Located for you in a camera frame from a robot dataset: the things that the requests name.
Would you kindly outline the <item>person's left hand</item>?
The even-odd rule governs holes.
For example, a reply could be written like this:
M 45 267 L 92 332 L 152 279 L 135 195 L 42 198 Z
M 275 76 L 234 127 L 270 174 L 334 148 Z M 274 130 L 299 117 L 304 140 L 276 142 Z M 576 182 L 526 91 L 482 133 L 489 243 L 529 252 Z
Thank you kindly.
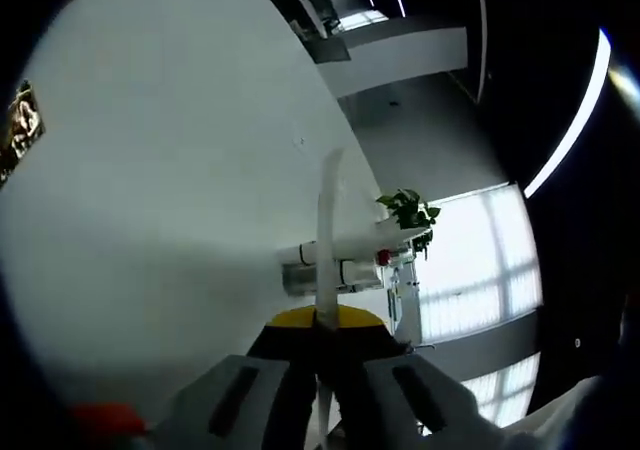
M 94 436 L 142 436 L 148 432 L 146 422 L 123 403 L 78 404 L 71 407 L 71 414 L 86 433 Z

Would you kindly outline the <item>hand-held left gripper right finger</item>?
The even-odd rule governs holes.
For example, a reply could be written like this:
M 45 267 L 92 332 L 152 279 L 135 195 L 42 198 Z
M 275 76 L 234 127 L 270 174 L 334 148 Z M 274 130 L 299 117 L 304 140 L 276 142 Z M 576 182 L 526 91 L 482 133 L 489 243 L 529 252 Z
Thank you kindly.
M 338 390 L 355 449 L 497 449 L 501 431 L 473 393 L 410 353 L 375 314 L 340 306 Z

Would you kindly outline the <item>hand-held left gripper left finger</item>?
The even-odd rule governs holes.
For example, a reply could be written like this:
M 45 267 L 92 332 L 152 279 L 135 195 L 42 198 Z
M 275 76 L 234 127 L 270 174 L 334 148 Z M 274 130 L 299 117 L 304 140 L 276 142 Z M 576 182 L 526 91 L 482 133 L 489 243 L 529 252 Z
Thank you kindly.
M 157 449 L 302 449 L 316 394 L 315 309 L 281 312 L 245 355 L 229 355 L 173 398 Z

